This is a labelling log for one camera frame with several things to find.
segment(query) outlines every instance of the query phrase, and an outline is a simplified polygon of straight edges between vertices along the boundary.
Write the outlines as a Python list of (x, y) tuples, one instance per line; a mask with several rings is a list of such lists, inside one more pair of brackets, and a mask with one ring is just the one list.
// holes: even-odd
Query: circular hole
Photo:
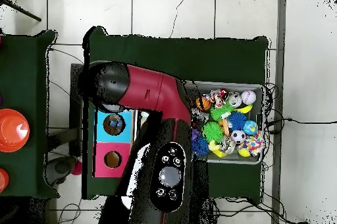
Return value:
[(109, 168), (117, 168), (122, 162), (122, 156), (118, 152), (108, 152), (105, 154), (104, 163)]
[(117, 136), (123, 132), (125, 128), (125, 120), (116, 113), (108, 115), (103, 121), (103, 128), (107, 134)]

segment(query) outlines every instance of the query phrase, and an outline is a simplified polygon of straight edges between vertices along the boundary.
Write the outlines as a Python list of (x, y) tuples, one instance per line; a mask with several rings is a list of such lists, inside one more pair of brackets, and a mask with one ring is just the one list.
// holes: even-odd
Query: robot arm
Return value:
[(161, 115), (138, 175), (130, 224), (165, 224), (182, 206), (188, 206), (190, 197), (192, 115), (181, 81), (125, 63), (100, 61), (80, 75), (79, 88), (106, 113), (123, 106)]

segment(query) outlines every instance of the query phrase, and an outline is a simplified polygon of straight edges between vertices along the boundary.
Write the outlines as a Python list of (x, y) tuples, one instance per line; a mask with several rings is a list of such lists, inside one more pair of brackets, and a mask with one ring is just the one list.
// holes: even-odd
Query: white ball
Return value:
[(255, 102), (256, 94), (252, 90), (246, 90), (241, 94), (242, 103), (250, 105)]
[(235, 141), (235, 143), (242, 144), (246, 139), (246, 134), (244, 131), (235, 130), (232, 132), (230, 137)]

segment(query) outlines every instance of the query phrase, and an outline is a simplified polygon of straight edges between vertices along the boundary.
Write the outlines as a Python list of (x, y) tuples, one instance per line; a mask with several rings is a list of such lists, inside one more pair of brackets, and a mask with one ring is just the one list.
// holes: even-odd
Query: blue ball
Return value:
[(233, 111), (232, 114), (227, 118), (228, 122), (232, 124), (232, 130), (243, 130), (247, 117), (243, 113)]
[(244, 132), (247, 135), (256, 135), (258, 131), (257, 123), (255, 121), (246, 121)]
[(199, 137), (192, 141), (192, 151), (198, 156), (207, 155), (209, 153), (208, 142), (203, 137)]

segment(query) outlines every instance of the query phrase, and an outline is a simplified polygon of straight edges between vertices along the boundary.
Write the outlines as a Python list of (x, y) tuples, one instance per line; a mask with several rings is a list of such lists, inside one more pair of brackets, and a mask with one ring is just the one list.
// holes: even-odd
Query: pink panel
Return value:
[[(108, 152), (116, 151), (122, 156), (122, 162), (117, 168), (109, 168), (104, 163), (104, 156)], [(97, 143), (96, 147), (96, 178), (120, 178), (130, 155), (129, 143)]]

